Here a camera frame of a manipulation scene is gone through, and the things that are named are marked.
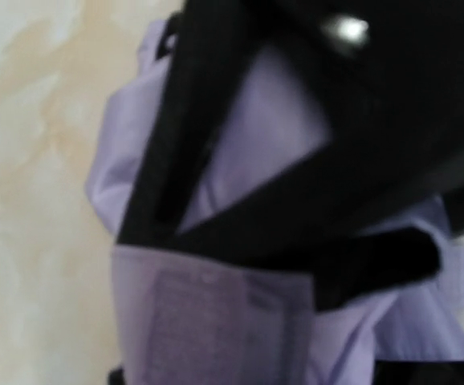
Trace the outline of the lilac folding umbrella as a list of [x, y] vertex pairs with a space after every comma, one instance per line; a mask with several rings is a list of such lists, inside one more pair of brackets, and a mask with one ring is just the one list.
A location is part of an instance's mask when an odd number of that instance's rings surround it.
[[[238, 202], [331, 138], [288, 62], [265, 47], [242, 85], [181, 221], [187, 230]], [[240, 268], [118, 245], [112, 285], [122, 366], [111, 384], [464, 384], [464, 245], [431, 197], [331, 248], [318, 277]], [[360, 257], [442, 263], [422, 283], [312, 305]], [[318, 286], [316, 294], [311, 284]]]

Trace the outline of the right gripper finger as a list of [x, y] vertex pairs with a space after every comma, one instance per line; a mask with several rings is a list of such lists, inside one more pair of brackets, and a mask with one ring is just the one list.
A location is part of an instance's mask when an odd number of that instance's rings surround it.
[[[415, 230], [353, 234], [440, 194], [464, 235], [464, 1], [188, 1], [117, 241], [308, 273], [315, 306], [438, 271]], [[319, 102], [334, 139], [183, 230], [262, 49]]]

